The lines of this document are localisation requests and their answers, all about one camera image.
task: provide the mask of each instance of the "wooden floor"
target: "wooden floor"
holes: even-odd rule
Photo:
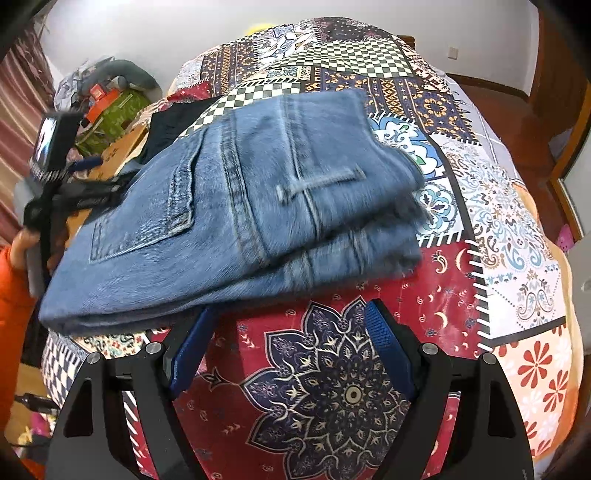
[[[550,135],[543,123],[521,98],[468,85],[462,85],[462,89],[511,152],[538,207],[544,232],[556,242],[566,218],[548,183],[554,160],[548,149]]]

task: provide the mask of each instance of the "green bag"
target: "green bag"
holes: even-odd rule
[[[85,157],[100,155],[125,134],[127,126],[150,101],[137,90],[125,90],[96,119],[90,130],[76,138],[76,148]]]

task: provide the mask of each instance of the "wooden headboard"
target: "wooden headboard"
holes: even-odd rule
[[[409,45],[413,50],[416,50],[414,48],[414,37],[410,35],[397,35],[397,37],[403,42],[405,42],[406,45]]]

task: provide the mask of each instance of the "yellow object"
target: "yellow object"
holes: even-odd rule
[[[254,25],[253,27],[249,28],[246,33],[244,34],[245,37],[247,37],[248,35],[252,35],[253,33],[256,32],[262,32],[263,30],[267,30],[269,28],[273,28],[275,25],[273,25],[272,23],[259,23],[257,25]]]
[[[25,427],[25,431],[21,433],[20,437],[18,438],[18,445],[29,445],[33,443],[33,432],[29,427]]]

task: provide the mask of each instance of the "pile of clothes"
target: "pile of clothes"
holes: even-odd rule
[[[73,240],[41,321],[67,334],[133,331],[203,304],[412,270],[423,174],[374,137],[365,104],[357,89],[278,96],[136,164],[124,201]]]
[[[87,112],[95,102],[93,87],[99,85],[104,90],[111,90],[111,82],[111,86],[118,90],[131,87],[145,92],[158,87],[156,80],[135,63],[104,57],[86,62],[61,79],[53,99],[54,107],[57,111],[81,109]]]

